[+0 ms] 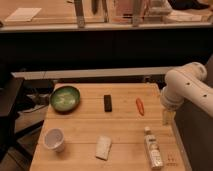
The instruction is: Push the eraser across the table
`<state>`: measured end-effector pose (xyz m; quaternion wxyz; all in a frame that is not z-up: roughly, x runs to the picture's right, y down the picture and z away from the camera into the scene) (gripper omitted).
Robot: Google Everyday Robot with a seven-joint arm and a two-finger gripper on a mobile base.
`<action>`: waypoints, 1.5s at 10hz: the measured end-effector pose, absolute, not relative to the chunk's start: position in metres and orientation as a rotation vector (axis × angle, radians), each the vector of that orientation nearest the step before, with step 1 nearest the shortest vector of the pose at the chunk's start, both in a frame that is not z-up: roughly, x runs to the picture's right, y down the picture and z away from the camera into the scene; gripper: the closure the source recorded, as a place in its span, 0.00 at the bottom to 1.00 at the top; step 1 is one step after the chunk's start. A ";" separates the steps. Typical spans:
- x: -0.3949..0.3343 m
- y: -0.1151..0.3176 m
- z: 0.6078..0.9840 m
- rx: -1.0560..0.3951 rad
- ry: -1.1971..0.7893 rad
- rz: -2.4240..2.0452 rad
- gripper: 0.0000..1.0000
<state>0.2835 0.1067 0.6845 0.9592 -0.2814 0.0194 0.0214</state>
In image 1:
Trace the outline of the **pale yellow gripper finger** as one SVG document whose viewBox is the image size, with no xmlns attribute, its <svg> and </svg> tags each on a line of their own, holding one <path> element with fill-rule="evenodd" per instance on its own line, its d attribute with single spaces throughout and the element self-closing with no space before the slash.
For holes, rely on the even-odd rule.
<svg viewBox="0 0 213 171">
<path fill-rule="evenodd" d="M 164 109 L 162 114 L 162 122 L 164 125 L 170 125 L 174 119 L 175 112 Z"/>
</svg>

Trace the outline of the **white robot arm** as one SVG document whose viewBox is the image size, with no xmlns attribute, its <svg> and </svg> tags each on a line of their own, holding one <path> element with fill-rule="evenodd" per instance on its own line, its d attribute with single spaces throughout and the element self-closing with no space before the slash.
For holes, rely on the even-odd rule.
<svg viewBox="0 0 213 171">
<path fill-rule="evenodd" d="M 175 67 L 165 74 L 166 85 L 160 92 L 164 125 L 178 116 L 195 118 L 206 114 L 213 119 L 213 87 L 205 83 L 207 76 L 206 67 L 199 62 Z"/>
</svg>

